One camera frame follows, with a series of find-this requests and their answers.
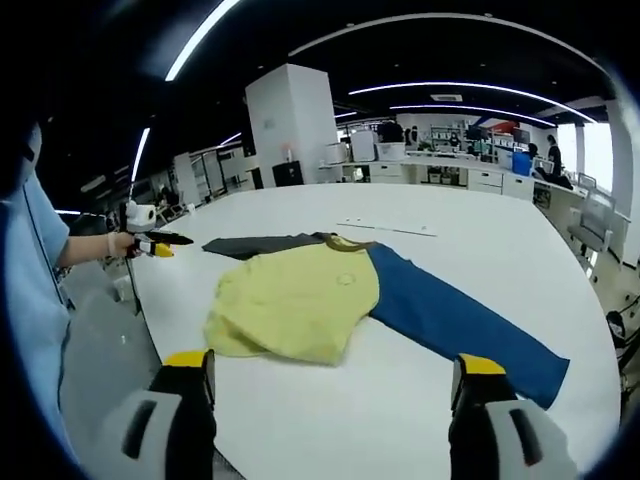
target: ceiling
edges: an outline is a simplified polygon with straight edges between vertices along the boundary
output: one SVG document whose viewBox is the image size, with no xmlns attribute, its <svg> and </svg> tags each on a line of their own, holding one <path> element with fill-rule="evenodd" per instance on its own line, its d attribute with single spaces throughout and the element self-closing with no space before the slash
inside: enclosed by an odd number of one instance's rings
<svg viewBox="0 0 640 480">
<path fill-rule="evenodd" d="M 55 8 L 44 3 L 38 18 L 29 18 L 30 30 L 42 37 L 38 62 L 30 52 L 17 68 L 39 92 L 31 98 L 37 100 L 40 118 L 52 118 L 46 122 L 39 176 L 58 208 L 90 209 L 105 189 L 126 189 L 144 128 L 151 133 L 138 178 L 165 168 L 178 153 L 216 145 L 238 132 L 247 118 L 246 85 L 285 62 L 328 72 L 336 112 L 360 114 L 350 120 L 388 115 L 393 105 L 434 103 L 431 93 L 458 93 L 466 105 L 528 115 L 549 107 L 521 96 L 460 87 L 349 95 L 389 83 L 486 83 L 563 103 L 593 95 L 611 98 L 604 75 L 592 64 L 515 28 L 451 18 L 360 30 L 351 24 L 425 12 L 475 14 L 525 25 L 600 63 L 626 66 L 617 58 L 619 50 L 611 48 L 625 19 L 608 21 L 606 12 L 578 11 L 562 2 L 543 10 L 539 2 L 450 1 L 445 7 L 427 1 L 242 0 L 204 38 L 178 77 L 165 82 L 182 47 L 220 1 L 119 0 L 103 1 L 101 8 L 98 2 L 93 8 L 86 3 L 62 2 Z M 62 20 L 50 21 L 54 17 Z M 288 56 L 345 28 L 353 31 Z M 606 119 L 602 107 L 590 109 L 589 115 Z M 568 113 L 551 120 L 576 118 Z M 89 194 L 80 192 L 81 185 L 102 174 L 107 177 L 103 185 Z"/>
</svg>

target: yellow shirt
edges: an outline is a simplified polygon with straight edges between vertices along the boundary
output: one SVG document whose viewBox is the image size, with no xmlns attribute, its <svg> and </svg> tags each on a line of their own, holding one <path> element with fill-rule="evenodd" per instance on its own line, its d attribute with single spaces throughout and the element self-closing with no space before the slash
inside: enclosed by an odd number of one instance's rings
<svg viewBox="0 0 640 480">
<path fill-rule="evenodd" d="M 222 355 L 272 352 L 333 365 L 378 294 L 366 250 L 341 252 L 320 244 L 258 255 L 218 283 L 205 336 Z"/>
</svg>

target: clothing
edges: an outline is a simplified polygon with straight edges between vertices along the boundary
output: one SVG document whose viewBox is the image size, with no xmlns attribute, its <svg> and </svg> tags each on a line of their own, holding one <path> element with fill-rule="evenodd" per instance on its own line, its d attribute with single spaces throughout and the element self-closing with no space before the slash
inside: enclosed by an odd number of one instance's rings
<svg viewBox="0 0 640 480">
<path fill-rule="evenodd" d="M 14 340 L 42 414 L 74 458 L 58 407 L 62 344 L 69 314 L 51 270 L 69 229 L 53 210 L 35 175 L 3 203 L 9 210 L 4 273 L 9 279 L 7 309 Z"/>
<path fill-rule="evenodd" d="M 258 255 L 226 273 L 205 325 L 216 353 L 337 364 L 353 328 L 378 301 L 366 250 L 307 245 Z"/>
<path fill-rule="evenodd" d="M 547 155 L 550 162 L 553 162 L 553 171 L 551 175 L 559 176 L 562 173 L 562 155 L 557 145 L 551 145 L 549 154 Z"/>
<path fill-rule="evenodd" d="M 507 371 L 517 392 L 551 406 L 569 360 L 389 247 L 368 252 L 380 284 L 373 318 L 450 360 L 460 353 L 489 358 Z"/>
<path fill-rule="evenodd" d="M 216 238 L 202 246 L 205 252 L 218 253 L 236 260 L 249 260 L 261 253 L 280 252 L 304 245 L 317 245 L 331 236 L 330 233 L 316 232 L 311 235 L 282 237 L 247 237 L 247 238 Z"/>
</svg>

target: desk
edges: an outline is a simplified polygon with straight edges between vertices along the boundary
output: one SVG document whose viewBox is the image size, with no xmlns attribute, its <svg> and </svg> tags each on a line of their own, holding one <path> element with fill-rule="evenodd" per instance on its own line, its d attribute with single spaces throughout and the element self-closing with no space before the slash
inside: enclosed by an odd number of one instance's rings
<svg viewBox="0 0 640 480">
<path fill-rule="evenodd" d="M 338 226 L 347 217 L 427 226 L 437 237 Z M 330 184 L 242 192 L 168 226 L 195 241 L 133 260 L 162 358 L 205 347 L 218 279 L 239 262 L 201 250 L 214 237 L 334 231 L 377 240 L 571 360 L 551 418 L 582 469 L 620 414 L 611 337 L 575 257 L 531 203 L 411 185 Z M 216 358 L 216 445 L 248 480 L 448 479 L 453 365 L 364 319 L 338 367 Z"/>
</svg>

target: sleeve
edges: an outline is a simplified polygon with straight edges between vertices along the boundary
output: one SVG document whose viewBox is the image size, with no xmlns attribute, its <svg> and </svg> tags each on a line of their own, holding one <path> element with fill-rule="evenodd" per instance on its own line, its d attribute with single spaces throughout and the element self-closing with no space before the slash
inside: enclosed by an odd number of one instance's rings
<svg viewBox="0 0 640 480">
<path fill-rule="evenodd" d="M 24 185 L 28 209 L 42 240 L 51 265 L 55 265 L 69 238 L 69 227 L 62 221 L 42 190 L 40 181 L 33 174 Z"/>
</svg>

